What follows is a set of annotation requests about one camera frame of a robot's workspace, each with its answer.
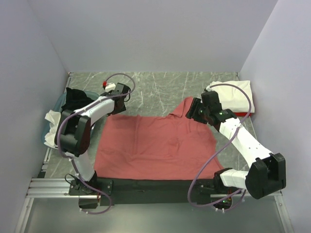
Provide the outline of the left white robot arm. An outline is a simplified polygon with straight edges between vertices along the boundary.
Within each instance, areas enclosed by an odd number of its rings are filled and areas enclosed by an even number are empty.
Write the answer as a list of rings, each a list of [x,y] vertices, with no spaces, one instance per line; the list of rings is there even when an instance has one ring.
[[[83,100],[66,101],[62,109],[54,142],[60,154],[71,160],[80,189],[86,195],[97,189],[97,173],[88,157],[92,127],[104,116],[124,112],[125,99],[131,93],[129,86],[117,83],[95,100],[82,92]]]

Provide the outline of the pink t shirt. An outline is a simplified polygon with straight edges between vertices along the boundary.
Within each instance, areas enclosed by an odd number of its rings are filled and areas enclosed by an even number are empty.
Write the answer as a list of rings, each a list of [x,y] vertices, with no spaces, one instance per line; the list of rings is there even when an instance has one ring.
[[[213,178],[222,169],[216,139],[204,124],[186,118],[185,98],[167,116],[109,116],[94,168],[102,178],[191,180]]]

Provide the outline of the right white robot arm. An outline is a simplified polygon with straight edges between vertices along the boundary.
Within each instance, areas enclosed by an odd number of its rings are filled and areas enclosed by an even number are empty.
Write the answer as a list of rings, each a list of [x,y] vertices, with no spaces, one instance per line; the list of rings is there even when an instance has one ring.
[[[194,98],[186,118],[213,126],[243,156],[248,171],[225,168],[215,172],[207,188],[223,194],[230,188],[244,189],[261,199],[286,187],[286,160],[281,153],[272,153],[261,145],[230,110],[223,109],[218,93],[205,91]]]

